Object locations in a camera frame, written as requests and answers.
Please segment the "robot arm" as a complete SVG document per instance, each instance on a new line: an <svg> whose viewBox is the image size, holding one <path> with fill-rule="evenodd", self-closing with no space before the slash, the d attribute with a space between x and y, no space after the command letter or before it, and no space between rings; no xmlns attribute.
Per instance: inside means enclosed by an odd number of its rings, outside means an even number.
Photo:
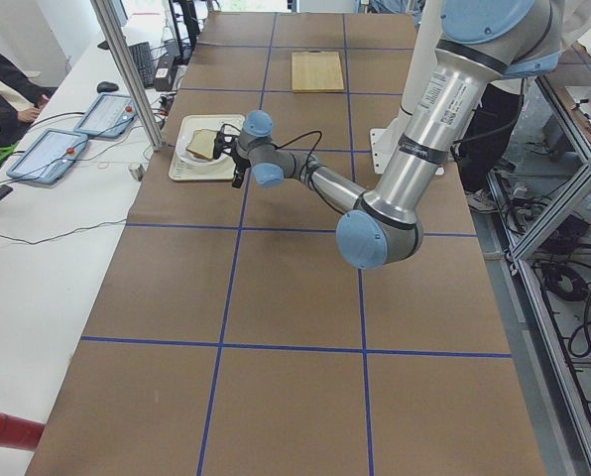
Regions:
<svg viewBox="0 0 591 476"><path fill-rule="evenodd" d="M415 209L454 141L461 138L486 86L553 70L560 56L561 1L432 1L419 30L435 26L435 66L409 124L377 186L365 189L313 154L280 150L272 118L250 112L232 144L232 184L250 172L258 185L296 179L342 216L336 242L357 269L375 269L410 257L423 231Z"/></svg>

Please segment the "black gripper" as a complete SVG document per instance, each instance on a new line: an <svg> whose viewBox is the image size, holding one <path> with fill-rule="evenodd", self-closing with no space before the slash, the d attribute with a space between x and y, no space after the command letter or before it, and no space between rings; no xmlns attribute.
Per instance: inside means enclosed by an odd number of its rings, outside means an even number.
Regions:
<svg viewBox="0 0 591 476"><path fill-rule="evenodd" d="M234 188L240 188L245 180L245 171L251 167L251 163L246 157L240 155L236 147L231 149L231 157L235 163L231 186Z"/></svg>

